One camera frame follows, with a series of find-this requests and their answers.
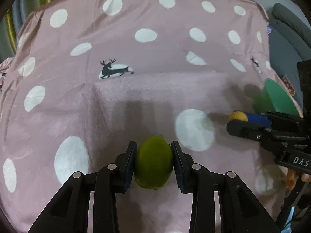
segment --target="deer print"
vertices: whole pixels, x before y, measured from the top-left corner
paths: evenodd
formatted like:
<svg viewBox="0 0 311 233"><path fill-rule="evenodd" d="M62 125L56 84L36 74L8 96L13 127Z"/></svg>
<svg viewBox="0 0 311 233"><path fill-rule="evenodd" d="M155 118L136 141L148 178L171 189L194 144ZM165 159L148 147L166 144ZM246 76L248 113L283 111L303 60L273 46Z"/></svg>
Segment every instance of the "deer print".
<svg viewBox="0 0 311 233"><path fill-rule="evenodd" d="M103 60L103 62L100 62L101 65L103 65L103 71L101 72L102 76L101 79L103 79L105 76L107 76L107 78L110 78L111 75L113 74L117 74L120 73L119 76L125 74L125 73L131 73L134 74L133 70L127 66L125 68L121 68L121 69L111 69L111 64L113 64L114 62L116 62L116 59L109 59L108 64L105 64L107 60Z"/></svg>

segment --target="yellow ball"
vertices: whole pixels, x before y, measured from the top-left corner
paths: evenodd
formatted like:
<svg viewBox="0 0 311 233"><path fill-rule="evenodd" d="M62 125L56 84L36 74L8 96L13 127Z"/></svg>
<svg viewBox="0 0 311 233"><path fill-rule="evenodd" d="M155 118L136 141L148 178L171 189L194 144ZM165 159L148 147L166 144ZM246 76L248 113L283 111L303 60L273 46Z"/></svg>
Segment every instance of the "yellow ball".
<svg viewBox="0 0 311 233"><path fill-rule="evenodd" d="M163 187L173 170L173 152L167 141L160 136L148 138L138 149L134 177L142 188Z"/></svg>
<svg viewBox="0 0 311 233"><path fill-rule="evenodd" d="M234 111L230 116L229 116L229 119L228 119L228 122L231 121L231 120L241 120L241 121L245 121L247 122L248 121L248 117L247 115L242 112L242 111Z"/></svg>

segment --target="white polka dot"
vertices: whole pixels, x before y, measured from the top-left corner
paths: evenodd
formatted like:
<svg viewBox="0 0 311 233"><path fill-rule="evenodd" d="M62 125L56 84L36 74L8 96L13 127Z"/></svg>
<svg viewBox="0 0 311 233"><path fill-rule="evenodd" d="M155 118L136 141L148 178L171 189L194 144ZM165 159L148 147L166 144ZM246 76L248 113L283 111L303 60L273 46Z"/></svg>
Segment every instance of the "white polka dot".
<svg viewBox="0 0 311 233"><path fill-rule="evenodd" d="M206 41L205 33L199 28L192 28L189 31L189 34L190 34L190 37L195 41L198 41L198 42Z"/></svg>
<svg viewBox="0 0 311 233"><path fill-rule="evenodd" d="M32 88L26 95L24 107L27 112L31 111L35 106L39 105L45 96L45 88L36 86Z"/></svg>
<svg viewBox="0 0 311 233"><path fill-rule="evenodd" d="M256 37L257 37L257 40L259 41L259 43L261 43L262 39L261 39L261 33L260 32L257 32Z"/></svg>
<svg viewBox="0 0 311 233"><path fill-rule="evenodd" d="M116 70L116 69L123 69L123 68L127 68L127 67L128 67L127 65L115 64L115 65L111 65L111 68L109 68L109 69L110 69L110 70ZM128 67L128 71L129 71L129 72L133 72L133 68ZM110 75L110 78L112 78L112 77L117 77L117 76L120 76L120 75L122 75L122 74L123 74L123 73L112 74L112 75ZM102 72L100 72L99 75L98 75L98 78L99 78L99 79L102 79L102 76L103 76L103 74L102 74Z"/></svg>
<svg viewBox="0 0 311 233"><path fill-rule="evenodd" d="M113 16L121 11L122 6L122 0L107 0L103 4L103 11L109 16Z"/></svg>
<svg viewBox="0 0 311 233"><path fill-rule="evenodd" d="M34 57L30 57L24 65L19 68L18 72L22 76L28 76L34 70L36 64L36 59Z"/></svg>
<svg viewBox="0 0 311 233"><path fill-rule="evenodd" d="M283 186L283 172L277 165L264 166L256 175L255 187L261 195L271 195L280 190Z"/></svg>
<svg viewBox="0 0 311 233"><path fill-rule="evenodd" d="M16 170L13 161L7 158L3 164L4 182L10 193L16 188Z"/></svg>
<svg viewBox="0 0 311 233"><path fill-rule="evenodd" d="M70 136L62 142L55 155L54 169L62 185L76 171L88 174L89 156L81 138Z"/></svg>
<svg viewBox="0 0 311 233"><path fill-rule="evenodd" d="M142 28L135 33L135 39L141 43L154 41L157 37L158 34L154 30L148 28Z"/></svg>
<svg viewBox="0 0 311 233"><path fill-rule="evenodd" d="M269 61L266 61L266 67L267 67L269 70L271 70L271 64L270 64Z"/></svg>
<svg viewBox="0 0 311 233"><path fill-rule="evenodd" d="M194 52L188 52L186 57L187 61L193 65L207 65L204 59L196 55Z"/></svg>
<svg viewBox="0 0 311 233"><path fill-rule="evenodd" d="M65 9L55 11L50 18L50 25L53 28L59 28L66 23L68 12Z"/></svg>
<svg viewBox="0 0 311 233"><path fill-rule="evenodd" d="M215 12L215 7L211 2L208 1L203 1L202 2L202 7L205 9L208 13L214 13Z"/></svg>
<svg viewBox="0 0 311 233"><path fill-rule="evenodd" d="M230 59L230 62L240 72L246 72L245 67L240 62L236 61L235 59Z"/></svg>
<svg viewBox="0 0 311 233"><path fill-rule="evenodd" d="M77 45L73 50L71 51L70 55L71 56L78 56L83 53L86 53L88 50L92 48L92 45L90 43L82 43L80 45Z"/></svg>
<svg viewBox="0 0 311 233"><path fill-rule="evenodd" d="M193 151L205 151L215 139L213 122L206 113L187 109L175 120L175 133L183 146Z"/></svg>
<svg viewBox="0 0 311 233"><path fill-rule="evenodd" d="M159 0L159 3L167 9L173 8L175 6L175 0Z"/></svg>
<svg viewBox="0 0 311 233"><path fill-rule="evenodd" d="M29 32L26 32L23 35L21 35L21 37L20 37L20 39L18 41L18 48L21 48L24 45L24 43L28 39L29 35L30 35Z"/></svg>
<svg viewBox="0 0 311 233"><path fill-rule="evenodd" d="M241 38L236 31L229 31L228 38L235 45L238 45L241 42Z"/></svg>
<svg viewBox="0 0 311 233"><path fill-rule="evenodd" d="M246 10L241 6L234 6L233 10L236 14L240 16L246 15Z"/></svg>

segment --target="pink bedsheet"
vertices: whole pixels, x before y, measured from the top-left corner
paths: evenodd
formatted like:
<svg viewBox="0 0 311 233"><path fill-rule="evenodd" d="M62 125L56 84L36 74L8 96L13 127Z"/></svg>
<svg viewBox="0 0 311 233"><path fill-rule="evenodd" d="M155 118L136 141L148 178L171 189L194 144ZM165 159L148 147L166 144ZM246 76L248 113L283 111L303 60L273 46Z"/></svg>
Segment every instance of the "pink bedsheet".
<svg viewBox="0 0 311 233"><path fill-rule="evenodd" d="M34 11L1 96L1 209L16 230L73 172L98 171L151 135L178 140L210 171L236 172L275 217L284 174L257 142L226 132L265 79L282 84L266 20L246 0L57 0ZM121 232L189 230L192 195L174 175L157 191L133 182L117 203Z"/></svg>

